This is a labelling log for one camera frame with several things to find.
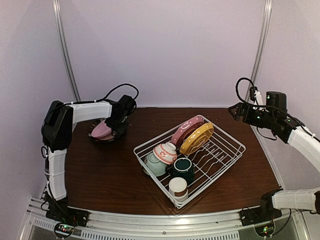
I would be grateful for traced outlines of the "black rimmed white plate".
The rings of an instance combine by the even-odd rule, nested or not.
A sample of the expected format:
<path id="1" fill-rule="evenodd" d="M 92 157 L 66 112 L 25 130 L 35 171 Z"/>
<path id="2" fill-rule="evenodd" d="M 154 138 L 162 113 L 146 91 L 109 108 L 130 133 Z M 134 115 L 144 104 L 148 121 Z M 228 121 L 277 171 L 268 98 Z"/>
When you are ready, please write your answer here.
<path id="1" fill-rule="evenodd" d="M 109 142 L 112 142 L 112 141 L 120 138 L 120 137 L 125 133 L 125 131 L 126 131 L 126 130 L 125 130 L 124 133 L 123 133 L 121 136 L 118 136 L 118 137 L 112 137 L 112 136 L 111 136 L 111 133 L 108 134 L 108 135 L 105 136 L 105 137 L 102 137 L 102 138 L 94 138 L 94 137 L 92 137 L 92 136 L 91 136 L 92 130 L 94 129 L 94 127 L 96 127 L 96 126 L 97 126 L 100 122 L 102 122 L 102 121 L 105 121 L 105 118 L 101 118 L 101 119 L 95 120 L 95 122 L 93 122 L 93 123 L 90 125 L 89 129 L 88 129 L 88 136 L 89 136 L 89 138 L 90 138 L 92 141 L 94 141 L 94 142 L 97 142 L 97 143 L 109 143 Z"/>

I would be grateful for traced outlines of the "plain pink plate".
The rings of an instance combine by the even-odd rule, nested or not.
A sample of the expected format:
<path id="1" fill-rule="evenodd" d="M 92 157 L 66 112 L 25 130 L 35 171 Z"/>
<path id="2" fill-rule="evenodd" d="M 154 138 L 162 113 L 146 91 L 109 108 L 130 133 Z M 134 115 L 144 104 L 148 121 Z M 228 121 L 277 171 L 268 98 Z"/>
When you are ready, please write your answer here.
<path id="1" fill-rule="evenodd" d="M 100 139 L 106 137 L 112 132 L 112 129 L 107 126 L 105 121 L 100 122 L 97 126 L 95 126 L 91 132 L 91 136 L 96 139 Z"/>

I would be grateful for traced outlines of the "yellow dotted plate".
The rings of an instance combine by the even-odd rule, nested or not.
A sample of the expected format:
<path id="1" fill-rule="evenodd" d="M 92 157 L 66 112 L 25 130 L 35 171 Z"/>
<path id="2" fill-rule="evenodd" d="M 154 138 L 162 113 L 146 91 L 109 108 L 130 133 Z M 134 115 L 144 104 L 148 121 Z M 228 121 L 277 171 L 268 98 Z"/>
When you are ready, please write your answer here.
<path id="1" fill-rule="evenodd" d="M 207 122 L 187 137 L 180 147 L 179 152 L 185 156 L 189 156 L 198 151 L 213 135 L 214 125 L 211 122 Z"/>

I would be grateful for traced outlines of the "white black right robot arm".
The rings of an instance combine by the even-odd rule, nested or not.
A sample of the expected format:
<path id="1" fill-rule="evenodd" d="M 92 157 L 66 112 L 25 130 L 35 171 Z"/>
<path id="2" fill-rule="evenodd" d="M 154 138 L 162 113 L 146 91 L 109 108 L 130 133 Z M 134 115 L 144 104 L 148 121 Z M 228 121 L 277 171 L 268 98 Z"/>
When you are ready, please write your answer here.
<path id="1" fill-rule="evenodd" d="M 266 104 L 262 104 L 261 94 L 255 91 L 254 103 L 241 101 L 228 108 L 236 121 L 268 129 L 278 139 L 300 152 L 317 170 L 320 168 L 320 140 L 297 118 L 287 112 L 285 93 L 268 91 Z M 259 220 L 268 220 L 277 210 L 297 209 L 320 212 L 320 189 L 273 190 L 261 197 L 256 210 Z"/>

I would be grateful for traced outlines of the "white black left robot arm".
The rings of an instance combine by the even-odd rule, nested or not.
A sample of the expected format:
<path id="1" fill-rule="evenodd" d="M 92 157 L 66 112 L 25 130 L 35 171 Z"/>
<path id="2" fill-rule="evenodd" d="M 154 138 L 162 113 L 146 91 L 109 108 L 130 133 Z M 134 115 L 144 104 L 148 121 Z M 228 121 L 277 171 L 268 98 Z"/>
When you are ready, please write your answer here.
<path id="1" fill-rule="evenodd" d="M 99 99 L 63 103 L 53 101 L 41 127 L 43 149 L 46 150 L 46 200 L 49 210 L 61 222 L 72 218 L 65 187 L 65 159 L 77 123 L 95 120 L 88 136 L 95 142 L 108 143 L 121 137 L 128 126 L 127 117 L 137 107 L 135 99 L 123 95 L 119 101 Z"/>

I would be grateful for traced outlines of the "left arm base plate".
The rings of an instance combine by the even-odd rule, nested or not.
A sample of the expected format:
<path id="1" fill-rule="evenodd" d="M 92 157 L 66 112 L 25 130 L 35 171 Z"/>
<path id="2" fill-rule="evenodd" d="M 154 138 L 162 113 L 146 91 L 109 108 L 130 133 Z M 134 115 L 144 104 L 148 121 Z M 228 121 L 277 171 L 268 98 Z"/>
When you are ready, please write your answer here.
<path id="1" fill-rule="evenodd" d="M 89 212 L 70 207 L 62 208 L 56 205 L 50 205 L 45 216 L 48 219 L 62 222 L 70 226 L 86 227 L 89 218 Z"/>

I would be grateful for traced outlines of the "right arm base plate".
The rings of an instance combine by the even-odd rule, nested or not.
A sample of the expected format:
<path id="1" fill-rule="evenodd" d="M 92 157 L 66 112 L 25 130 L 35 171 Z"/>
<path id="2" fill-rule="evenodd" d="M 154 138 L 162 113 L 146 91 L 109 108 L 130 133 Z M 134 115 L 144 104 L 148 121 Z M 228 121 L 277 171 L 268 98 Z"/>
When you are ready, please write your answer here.
<path id="1" fill-rule="evenodd" d="M 282 211 L 274 209 L 272 211 L 264 211 L 260 206 L 254 208 L 245 207 L 239 212 L 242 226 L 256 225 L 268 222 L 282 216 Z"/>

